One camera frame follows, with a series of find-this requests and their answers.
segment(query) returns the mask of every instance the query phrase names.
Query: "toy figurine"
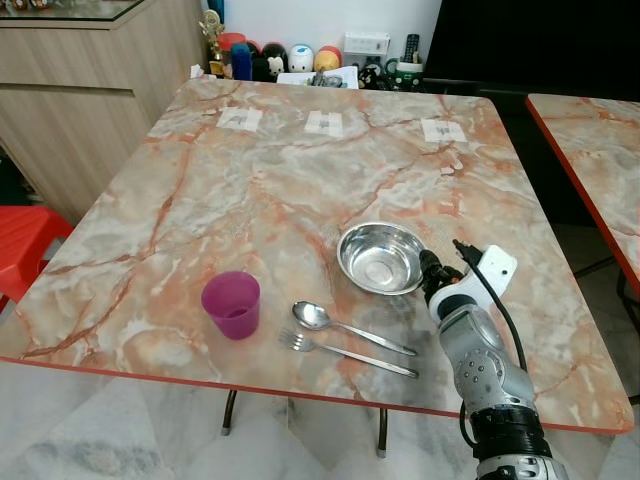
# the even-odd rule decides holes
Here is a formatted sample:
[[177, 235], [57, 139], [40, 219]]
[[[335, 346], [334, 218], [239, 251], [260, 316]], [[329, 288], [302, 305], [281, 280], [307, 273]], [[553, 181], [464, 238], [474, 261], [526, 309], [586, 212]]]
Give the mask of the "toy figurine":
[[262, 51], [260, 50], [260, 45], [258, 45], [253, 40], [247, 41], [247, 47], [249, 47], [249, 52], [251, 52], [251, 58], [259, 58], [262, 56]]
[[366, 90], [378, 90], [378, 73], [375, 68], [365, 67], [360, 71], [358, 87]]
[[266, 58], [255, 57], [252, 61], [254, 82], [272, 82], [271, 72], [269, 72], [269, 62]]
[[313, 69], [316, 72], [324, 69], [327, 70], [335, 70], [336, 68], [340, 68], [342, 66], [342, 55], [340, 54], [340, 50], [336, 47], [325, 46], [320, 49], [320, 51], [316, 54], [316, 58], [313, 61]]
[[36, 10], [45, 10], [50, 7], [49, 0], [30, 0], [31, 6]]
[[231, 47], [231, 68], [235, 80], [251, 80], [251, 52], [246, 43]]
[[313, 71], [313, 50], [307, 45], [295, 45], [289, 52], [289, 71], [306, 73]]
[[287, 52], [279, 43], [267, 43], [262, 49], [262, 55], [269, 63], [269, 73], [275, 82], [278, 75], [287, 71]]
[[27, 0], [11, 0], [11, 6], [15, 10], [26, 10], [29, 8], [29, 3]]

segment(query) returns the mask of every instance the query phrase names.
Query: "fork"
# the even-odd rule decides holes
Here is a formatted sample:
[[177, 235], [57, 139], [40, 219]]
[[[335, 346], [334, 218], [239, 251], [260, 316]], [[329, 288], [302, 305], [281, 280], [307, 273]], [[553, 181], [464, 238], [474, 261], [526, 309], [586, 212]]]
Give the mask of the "fork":
[[296, 352], [310, 352], [315, 348], [322, 348], [339, 355], [344, 355], [345, 357], [355, 358], [356, 360], [360, 360], [361, 362], [375, 365], [379, 368], [384, 368], [385, 370], [389, 370], [390, 372], [406, 375], [407, 377], [418, 378], [419, 375], [416, 370], [413, 370], [411, 368], [400, 367], [399, 365], [376, 360], [375, 358], [365, 357], [364, 355], [360, 355], [358, 353], [348, 352], [346, 350], [330, 347], [328, 345], [322, 345], [320, 343], [314, 342], [310, 338], [305, 337], [301, 333], [294, 333], [286, 328], [283, 328], [280, 332], [280, 341], [287, 345], [291, 350], [295, 350]]

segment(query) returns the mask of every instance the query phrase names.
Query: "plastic cup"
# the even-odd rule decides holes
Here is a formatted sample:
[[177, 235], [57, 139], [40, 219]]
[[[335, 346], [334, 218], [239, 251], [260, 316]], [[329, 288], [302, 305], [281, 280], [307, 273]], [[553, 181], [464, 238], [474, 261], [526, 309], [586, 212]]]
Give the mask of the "plastic cup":
[[227, 272], [212, 278], [200, 300], [227, 338], [241, 340], [258, 328], [260, 285], [248, 273]]

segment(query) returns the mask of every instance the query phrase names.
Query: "black television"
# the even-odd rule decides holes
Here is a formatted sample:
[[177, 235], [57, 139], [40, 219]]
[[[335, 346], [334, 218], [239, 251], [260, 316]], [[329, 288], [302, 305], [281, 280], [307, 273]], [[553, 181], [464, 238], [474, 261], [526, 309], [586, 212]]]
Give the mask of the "black television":
[[640, 100], [640, 0], [442, 0], [427, 81]]

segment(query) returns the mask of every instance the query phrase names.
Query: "white tape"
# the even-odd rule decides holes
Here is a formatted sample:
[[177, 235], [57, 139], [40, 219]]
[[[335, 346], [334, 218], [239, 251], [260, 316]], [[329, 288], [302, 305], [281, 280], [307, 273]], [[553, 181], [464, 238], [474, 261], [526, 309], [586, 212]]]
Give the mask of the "white tape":
[[323, 115], [320, 110], [309, 112], [309, 118], [304, 130], [309, 133], [342, 137], [342, 114], [329, 113]]
[[262, 110], [253, 108], [227, 107], [220, 115], [217, 126], [233, 130], [255, 132], [262, 118]]
[[422, 119], [425, 142], [466, 142], [462, 127], [456, 122]]

